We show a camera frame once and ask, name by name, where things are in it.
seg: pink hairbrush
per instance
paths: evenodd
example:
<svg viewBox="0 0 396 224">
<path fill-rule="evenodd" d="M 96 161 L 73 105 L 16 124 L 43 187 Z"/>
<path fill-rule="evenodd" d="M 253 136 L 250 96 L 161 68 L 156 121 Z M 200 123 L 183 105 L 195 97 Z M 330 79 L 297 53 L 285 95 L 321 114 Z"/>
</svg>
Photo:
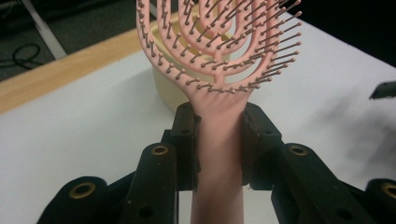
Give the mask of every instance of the pink hairbrush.
<svg viewBox="0 0 396 224">
<path fill-rule="evenodd" d="M 253 90 L 279 75 L 280 69 L 293 63 L 295 59 L 291 57 L 299 53 L 286 51 L 301 45 L 301 42 L 288 44 L 301 33 L 280 38 L 301 25 L 300 22 L 286 25 L 301 12 L 285 20 L 279 18 L 301 3 L 296 0 L 284 7 L 288 1 L 205 0 L 199 2 L 199 15 L 193 16 L 194 3 L 179 0 L 180 32 L 175 33 L 171 1 L 157 0 L 159 34 L 172 57 L 184 67 L 177 68 L 154 43 L 149 29 L 149 0 L 137 0 L 137 28 L 143 51 L 158 71 L 182 89 L 194 113 L 202 119 L 197 139 L 201 172 L 197 191 L 192 196 L 193 224 L 244 222 L 241 113 Z M 224 39 L 233 22 L 233 35 Z M 247 50 L 238 59 L 222 60 L 244 44 Z M 253 65 L 256 68 L 250 75 L 225 83 L 225 77 L 240 74 Z M 190 77 L 185 68 L 212 76 L 213 82 Z"/>
</svg>

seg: hairbrush bristle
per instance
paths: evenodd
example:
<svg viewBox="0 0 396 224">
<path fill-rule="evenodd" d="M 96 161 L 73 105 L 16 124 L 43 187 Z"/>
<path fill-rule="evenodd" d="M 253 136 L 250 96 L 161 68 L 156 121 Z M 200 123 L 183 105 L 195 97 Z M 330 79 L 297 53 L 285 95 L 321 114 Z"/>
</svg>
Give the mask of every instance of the hairbrush bristle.
<svg viewBox="0 0 396 224">
<path fill-rule="evenodd" d="M 213 82 L 210 83 L 189 77 L 185 69 L 177 68 L 163 57 L 149 29 L 149 0 L 137 0 L 140 41 L 151 63 L 182 90 L 246 92 L 271 81 L 272 76 L 280 74 L 280 69 L 295 61 L 290 57 L 299 53 L 287 50 L 301 45 L 300 41 L 288 44 L 301 36 L 300 32 L 281 38 L 301 25 L 300 22 L 287 25 L 301 12 L 285 20 L 280 19 L 287 17 L 284 13 L 301 3 L 296 0 L 284 7 L 287 2 L 289 0 L 207 0 L 199 3 L 199 14 L 194 15 L 195 4 L 191 0 L 179 0 L 178 19 L 175 21 L 170 14 L 171 1 L 157 0 L 158 29 L 164 46 L 181 67 L 212 76 Z M 180 26 L 177 33 L 174 22 Z M 235 30 L 229 34 L 233 22 Z M 238 59 L 223 60 L 225 55 L 236 52 L 245 44 L 248 44 L 247 50 Z M 225 77 L 239 74 L 253 65 L 256 68 L 244 79 L 235 83 L 224 82 Z"/>
</svg>

